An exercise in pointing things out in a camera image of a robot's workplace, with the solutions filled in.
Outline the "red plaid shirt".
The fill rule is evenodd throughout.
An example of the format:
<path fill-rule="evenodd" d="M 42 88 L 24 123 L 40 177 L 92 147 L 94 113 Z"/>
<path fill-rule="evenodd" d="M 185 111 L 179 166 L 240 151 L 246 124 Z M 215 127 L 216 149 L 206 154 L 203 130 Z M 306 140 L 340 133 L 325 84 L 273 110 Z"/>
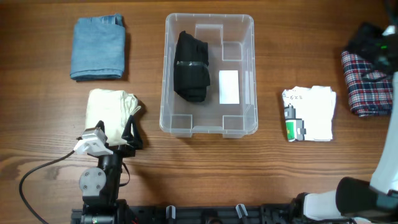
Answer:
<path fill-rule="evenodd" d="M 392 111 L 393 87 L 382 54 L 383 30 L 364 22 L 341 52 L 343 75 L 348 89 L 348 104 L 359 117 L 383 116 Z"/>

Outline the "black garment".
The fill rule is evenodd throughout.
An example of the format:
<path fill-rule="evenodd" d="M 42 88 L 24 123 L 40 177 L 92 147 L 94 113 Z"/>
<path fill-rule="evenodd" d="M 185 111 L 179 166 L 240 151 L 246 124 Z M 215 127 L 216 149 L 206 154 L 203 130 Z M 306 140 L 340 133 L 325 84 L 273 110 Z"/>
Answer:
<path fill-rule="evenodd" d="M 174 92 L 184 100 L 200 103 L 210 86 L 208 43 L 181 31 L 174 57 Z"/>

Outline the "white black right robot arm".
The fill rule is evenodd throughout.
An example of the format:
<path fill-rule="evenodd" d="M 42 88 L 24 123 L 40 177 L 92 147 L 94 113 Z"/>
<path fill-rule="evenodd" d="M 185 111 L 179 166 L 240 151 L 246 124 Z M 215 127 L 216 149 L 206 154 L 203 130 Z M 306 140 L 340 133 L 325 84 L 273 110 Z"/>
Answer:
<path fill-rule="evenodd" d="M 349 105 L 359 117 L 390 113 L 379 164 L 369 182 L 344 177 L 322 194 L 301 193 L 289 205 L 269 205 L 286 222 L 397 222 L 397 34 L 356 34 L 341 55 Z M 336 93 L 296 86 L 282 93 L 287 139 L 330 141 Z"/>

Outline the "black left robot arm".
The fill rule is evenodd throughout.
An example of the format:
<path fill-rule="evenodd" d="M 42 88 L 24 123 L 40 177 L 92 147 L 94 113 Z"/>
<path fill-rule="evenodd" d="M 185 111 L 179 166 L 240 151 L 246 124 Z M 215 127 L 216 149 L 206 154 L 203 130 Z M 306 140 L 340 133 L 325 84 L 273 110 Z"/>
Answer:
<path fill-rule="evenodd" d="M 78 138 L 74 151 L 98 159 L 94 168 L 85 170 L 79 179 L 82 191 L 83 208 L 73 210 L 72 223 L 138 223 L 139 220 L 129 208 L 125 199 L 119 199 L 122 171 L 128 168 L 124 158 L 134 157 L 143 148 L 133 115 L 127 120 L 121 138 L 124 144 L 110 146 L 106 141 L 104 122 L 99 121 L 94 128 L 86 129 Z"/>

